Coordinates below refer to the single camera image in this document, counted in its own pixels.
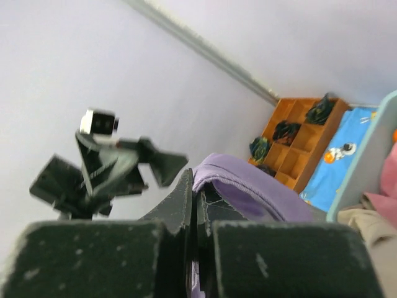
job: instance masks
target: wooden box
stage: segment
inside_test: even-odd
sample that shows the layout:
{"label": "wooden box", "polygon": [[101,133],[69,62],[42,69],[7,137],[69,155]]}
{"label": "wooden box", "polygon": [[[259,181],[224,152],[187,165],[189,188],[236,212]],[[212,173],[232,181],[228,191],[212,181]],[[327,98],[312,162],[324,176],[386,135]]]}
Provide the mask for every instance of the wooden box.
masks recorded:
{"label": "wooden box", "polygon": [[[306,113],[320,98],[283,98],[277,104],[262,136],[271,141],[272,147],[264,164],[277,172],[275,178],[293,189],[302,192],[314,173],[317,164],[336,133],[345,111],[350,107],[342,99],[333,99],[335,105],[324,125],[306,123]],[[273,142],[276,125],[283,121],[297,122],[301,127],[291,146]],[[250,158],[253,165],[257,163]]]}

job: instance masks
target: gray plastic bin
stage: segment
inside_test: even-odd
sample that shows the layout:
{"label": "gray plastic bin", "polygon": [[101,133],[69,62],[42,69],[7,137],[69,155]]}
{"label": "gray plastic bin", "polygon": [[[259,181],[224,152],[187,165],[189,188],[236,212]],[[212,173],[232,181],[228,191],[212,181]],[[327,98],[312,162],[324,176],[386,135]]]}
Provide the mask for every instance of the gray plastic bin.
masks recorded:
{"label": "gray plastic bin", "polygon": [[394,91],[382,100],[327,214],[328,222],[335,222],[341,209],[358,204],[363,192],[379,193],[380,172],[393,145],[396,128],[397,91]]}

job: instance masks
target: white wall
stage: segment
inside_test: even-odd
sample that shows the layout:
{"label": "white wall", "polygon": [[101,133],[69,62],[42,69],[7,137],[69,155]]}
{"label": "white wall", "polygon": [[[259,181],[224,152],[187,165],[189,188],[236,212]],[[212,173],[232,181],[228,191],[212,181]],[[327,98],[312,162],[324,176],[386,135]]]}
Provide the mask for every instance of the white wall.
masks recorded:
{"label": "white wall", "polygon": [[281,96],[378,104],[397,89],[394,1],[153,1]]}
{"label": "white wall", "polygon": [[[273,107],[119,0],[0,2],[0,260],[17,234],[55,219],[29,185],[54,152],[79,164],[74,131],[89,106],[115,111],[119,136],[187,153],[249,156]],[[137,219],[169,189],[115,203]]]}

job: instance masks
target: blue mat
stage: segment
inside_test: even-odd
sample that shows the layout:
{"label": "blue mat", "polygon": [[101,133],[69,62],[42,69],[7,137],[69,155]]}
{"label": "blue mat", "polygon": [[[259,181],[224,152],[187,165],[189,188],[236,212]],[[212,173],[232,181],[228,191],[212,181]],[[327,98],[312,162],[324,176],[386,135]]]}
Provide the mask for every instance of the blue mat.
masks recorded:
{"label": "blue mat", "polygon": [[335,136],[300,197],[328,212],[357,148],[376,115],[375,109],[346,111]]}

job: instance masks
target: purple cloth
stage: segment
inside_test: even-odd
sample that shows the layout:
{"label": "purple cloth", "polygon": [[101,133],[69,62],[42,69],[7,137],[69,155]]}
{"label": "purple cloth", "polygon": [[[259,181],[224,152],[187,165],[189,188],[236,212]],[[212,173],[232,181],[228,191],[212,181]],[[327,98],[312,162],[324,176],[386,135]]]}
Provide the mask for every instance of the purple cloth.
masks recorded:
{"label": "purple cloth", "polygon": [[[193,174],[194,193],[212,183],[217,193],[248,220],[312,221],[307,203],[297,193],[239,158],[213,153],[193,169]],[[197,264],[192,274],[192,280],[198,281]],[[192,298],[204,297],[199,283],[192,283]]]}

